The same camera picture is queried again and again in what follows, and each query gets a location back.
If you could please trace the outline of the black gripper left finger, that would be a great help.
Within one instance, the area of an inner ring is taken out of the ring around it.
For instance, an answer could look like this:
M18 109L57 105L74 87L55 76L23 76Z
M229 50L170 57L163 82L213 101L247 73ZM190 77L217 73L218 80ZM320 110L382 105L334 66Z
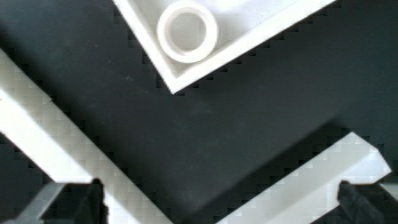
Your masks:
M48 183L10 224L108 224L103 183Z

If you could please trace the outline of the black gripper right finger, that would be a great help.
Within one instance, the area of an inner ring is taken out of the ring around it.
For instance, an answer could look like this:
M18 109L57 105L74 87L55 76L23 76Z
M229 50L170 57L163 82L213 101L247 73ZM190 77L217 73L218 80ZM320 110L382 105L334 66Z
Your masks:
M334 224L398 224L398 200L378 184L339 183Z

